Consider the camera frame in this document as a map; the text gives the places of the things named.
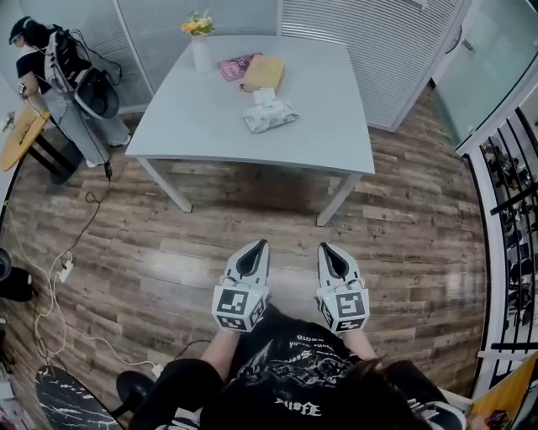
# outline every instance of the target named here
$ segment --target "flower vase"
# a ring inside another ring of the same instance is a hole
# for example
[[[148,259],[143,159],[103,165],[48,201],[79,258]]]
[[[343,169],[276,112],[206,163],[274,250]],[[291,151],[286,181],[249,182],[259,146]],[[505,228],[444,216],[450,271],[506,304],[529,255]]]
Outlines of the flower vase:
[[[211,71],[211,55],[209,54],[207,36],[198,34],[191,36],[191,39],[193,41],[194,68],[196,72],[207,73]]]

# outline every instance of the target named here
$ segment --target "gray pants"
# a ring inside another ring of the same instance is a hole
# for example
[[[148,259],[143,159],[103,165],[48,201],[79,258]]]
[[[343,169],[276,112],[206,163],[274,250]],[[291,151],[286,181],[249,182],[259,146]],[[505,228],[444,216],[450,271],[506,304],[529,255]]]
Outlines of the gray pants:
[[[46,92],[43,98],[61,131],[75,143],[90,163],[101,165],[108,161],[108,151],[101,143],[102,140],[112,146],[128,143],[129,129],[117,116],[112,119],[91,117],[80,111],[67,95],[63,96],[54,88]]]

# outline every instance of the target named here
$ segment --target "table leg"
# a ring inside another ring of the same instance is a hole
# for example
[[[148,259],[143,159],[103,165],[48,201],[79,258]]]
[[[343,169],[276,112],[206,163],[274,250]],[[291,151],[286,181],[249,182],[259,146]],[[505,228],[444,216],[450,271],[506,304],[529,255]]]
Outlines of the table leg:
[[[318,220],[316,222],[318,226],[324,226],[331,219],[360,179],[361,175],[352,174],[340,179],[340,184],[338,184],[336,187],[332,200],[318,216]]]
[[[28,148],[28,154],[32,155],[39,163],[44,166],[53,175],[59,175],[60,172],[56,167],[48,161],[43,155],[41,155],[35,148],[31,146]]]
[[[41,134],[35,138],[35,143],[43,148],[53,159],[58,162],[59,165],[61,165],[68,172],[73,173],[76,170],[76,167],[72,165],[62,154],[60,154],[60,152],[58,152],[54,146],[47,142],[47,140]]]
[[[147,170],[153,179],[161,186],[166,194],[182,209],[184,212],[191,212],[193,205],[181,194],[170,182],[170,178],[166,172],[158,165],[157,160],[147,158],[137,159],[142,166]]]

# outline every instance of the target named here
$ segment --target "white table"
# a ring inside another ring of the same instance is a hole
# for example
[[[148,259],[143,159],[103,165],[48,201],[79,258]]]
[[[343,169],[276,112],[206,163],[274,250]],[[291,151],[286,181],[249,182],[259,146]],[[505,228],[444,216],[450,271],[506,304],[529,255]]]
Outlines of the white table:
[[[325,225],[362,175],[374,173],[372,147],[355,74],[344,45],[282,36],[213,36],[215,68],[194,70],[189,46],[145,112],[126,154],[136,157],[185,212],[192,205],[156,159],[221,160],[289,165],[345,173],[318,216]],[[240,80],[227,82],[216,64],[252,52],[286,62],[278,97],[299,113],[294,123],[251,134],[241,114],[254,105]]]

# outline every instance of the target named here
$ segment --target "power strip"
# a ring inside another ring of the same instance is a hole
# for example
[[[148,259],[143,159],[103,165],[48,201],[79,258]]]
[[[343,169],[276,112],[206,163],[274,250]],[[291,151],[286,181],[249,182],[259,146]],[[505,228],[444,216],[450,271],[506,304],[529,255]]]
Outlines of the power strip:
[[[62,281],[65,284],[67,281],[67,277],[69,276],[72,270],[73,270],[73,263],[70,260],[68,260],[64,270],[60,272],[60,281]]]

